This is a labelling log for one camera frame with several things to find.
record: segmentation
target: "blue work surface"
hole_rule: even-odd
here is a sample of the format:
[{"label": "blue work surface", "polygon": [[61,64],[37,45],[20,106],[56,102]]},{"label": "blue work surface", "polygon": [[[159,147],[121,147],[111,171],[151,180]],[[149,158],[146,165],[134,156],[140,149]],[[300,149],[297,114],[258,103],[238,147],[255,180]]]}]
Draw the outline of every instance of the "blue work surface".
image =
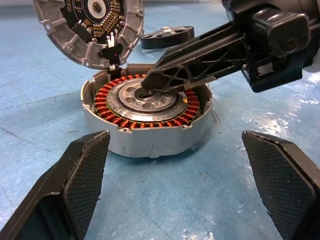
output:
[{"label": "blue work surface", "polygon": [[[147,32],[227,22],[217,3],[145,4]],[[31,7],[0,8],[0,228],[68,144],[89,133],[80,89],[96,70],[55,48]],[[129,63],[154,63],[142,50]],[[197,146],[158,159],[108,153],[88,240],[280,240],[259,197],[243,130],[294,141],[320,165],[320,75],[260,94],[240,73],[210,83],[211,131]]]}]

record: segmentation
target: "black circuit board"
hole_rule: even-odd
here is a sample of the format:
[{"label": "black circuit board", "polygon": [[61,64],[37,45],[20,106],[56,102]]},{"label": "black circuit board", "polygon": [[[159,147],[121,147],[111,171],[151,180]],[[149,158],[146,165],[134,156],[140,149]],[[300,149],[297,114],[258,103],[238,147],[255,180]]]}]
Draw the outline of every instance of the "black circuit board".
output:
[{"label": "black circuit board", "polygon": [[68,27],[86,43],[96,39],[97,43],[105,44],[107,36],[111,33],[114,35],[120,33],[125,23],[122,0],[64,0],[64,2],[65,6],[61,12]]}]

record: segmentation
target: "center hole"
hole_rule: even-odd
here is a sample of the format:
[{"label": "center hole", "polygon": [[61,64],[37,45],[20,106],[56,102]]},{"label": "center hole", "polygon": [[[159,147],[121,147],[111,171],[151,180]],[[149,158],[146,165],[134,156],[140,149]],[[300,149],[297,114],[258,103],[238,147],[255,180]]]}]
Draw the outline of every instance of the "center hole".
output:
[{"label": "center hole", "polygon": [[138,93],[137,98],[138,99],[148,99],[153,96],[155,96],[158,92],[155,90],[146,90]]}]

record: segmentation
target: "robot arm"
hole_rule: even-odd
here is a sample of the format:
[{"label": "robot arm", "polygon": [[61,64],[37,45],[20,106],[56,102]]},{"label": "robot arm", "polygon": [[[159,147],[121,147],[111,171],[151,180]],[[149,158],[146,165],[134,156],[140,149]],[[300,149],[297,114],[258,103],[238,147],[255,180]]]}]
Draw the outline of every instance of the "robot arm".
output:
[{"label": "robot arm", "polygon": [[256,93],[302,78],[319,49],[317,0],[222,0],[229,23],[168,50],[142,82],[182,92],[242,71]]}]

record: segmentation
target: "textured gripper pad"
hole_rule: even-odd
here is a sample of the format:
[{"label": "textured gripper pad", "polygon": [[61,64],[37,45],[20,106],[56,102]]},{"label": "textured gripper pad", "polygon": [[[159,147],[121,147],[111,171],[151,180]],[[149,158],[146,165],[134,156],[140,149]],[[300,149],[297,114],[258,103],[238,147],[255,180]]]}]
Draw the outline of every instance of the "textured gripper pad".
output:
[{"label": "textured gripper pad", "polygon": [[314,189],[284,152],[261,136],[244,132],[242,140],[262,202],[282,238],[292,240],[314,202]]},{"label": "textured gripper pad", "polygon": [[86,236],[101,193],[109,141],[110,136],[102,133],[87,142],[63,190],[71,222],[80,240]]}]

